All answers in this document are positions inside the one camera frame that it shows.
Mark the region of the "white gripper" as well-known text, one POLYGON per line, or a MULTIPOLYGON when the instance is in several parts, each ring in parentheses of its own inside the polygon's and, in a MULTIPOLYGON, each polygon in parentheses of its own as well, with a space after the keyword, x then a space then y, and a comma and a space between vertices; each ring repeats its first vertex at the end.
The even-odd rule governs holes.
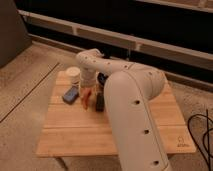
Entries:
MULTIPOLYGON (((80 74, 80 87, 79 97, 81 102, 84 101, 84 87, 93 87, 96 84, 96 72, 93 70, 82 69, 80 74)), ((99 85, 94 88, 94 94, 97 96, 99 93, 99 85)))

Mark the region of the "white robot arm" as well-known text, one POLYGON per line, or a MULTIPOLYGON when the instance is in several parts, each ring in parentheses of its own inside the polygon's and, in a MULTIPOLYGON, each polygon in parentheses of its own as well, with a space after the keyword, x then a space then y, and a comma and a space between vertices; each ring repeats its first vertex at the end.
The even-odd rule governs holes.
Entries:
POLYGON ((81 86, 93 86, 98 72, 107 76, 105 108, 122 171, 172 171, 149 105, 164 88, 164 73, 144 64, 105 59, 97 49, 78 53, 76 60, 81 86))

